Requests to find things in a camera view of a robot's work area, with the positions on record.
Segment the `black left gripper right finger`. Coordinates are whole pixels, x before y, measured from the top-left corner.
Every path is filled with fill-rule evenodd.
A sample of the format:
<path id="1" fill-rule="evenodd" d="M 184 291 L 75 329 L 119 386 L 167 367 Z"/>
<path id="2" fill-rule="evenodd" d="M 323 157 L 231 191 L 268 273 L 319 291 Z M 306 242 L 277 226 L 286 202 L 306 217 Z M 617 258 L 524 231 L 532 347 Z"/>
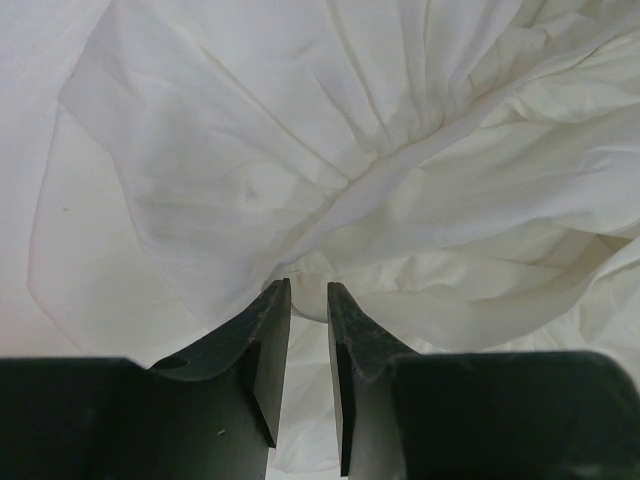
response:
<path id="1" fill-rule="evenodd" d="M 348 479 L 635 479 L 639 395 L 588 351 L 420 354 L 327 288 Z"/>

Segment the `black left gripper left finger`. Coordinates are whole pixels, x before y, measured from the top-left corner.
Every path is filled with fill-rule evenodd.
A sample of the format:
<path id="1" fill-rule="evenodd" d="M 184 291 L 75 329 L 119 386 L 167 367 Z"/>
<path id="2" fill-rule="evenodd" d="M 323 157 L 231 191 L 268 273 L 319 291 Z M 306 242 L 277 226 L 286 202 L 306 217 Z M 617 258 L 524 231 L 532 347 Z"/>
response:
<path id="1" fill-rule="evenodd" d="M 182 350 L 5 358 L 5 479 L 262 479 L 278 437 L 291 319 L 286 280 Z"/>

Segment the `white pleated skirt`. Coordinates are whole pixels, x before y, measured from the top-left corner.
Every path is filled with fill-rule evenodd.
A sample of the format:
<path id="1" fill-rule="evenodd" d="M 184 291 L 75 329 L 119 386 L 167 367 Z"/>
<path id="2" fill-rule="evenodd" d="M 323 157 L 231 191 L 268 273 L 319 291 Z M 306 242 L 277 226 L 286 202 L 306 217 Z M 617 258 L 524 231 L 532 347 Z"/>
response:
<path id="1" fill-rule="evenodd" d="M 114 1 L 58 97 L 28 288 L 143 364 L 291 282 L 271 465 L 335 471 L 326 288 L 424 353 L 639 373 L 635 1 Z"/>

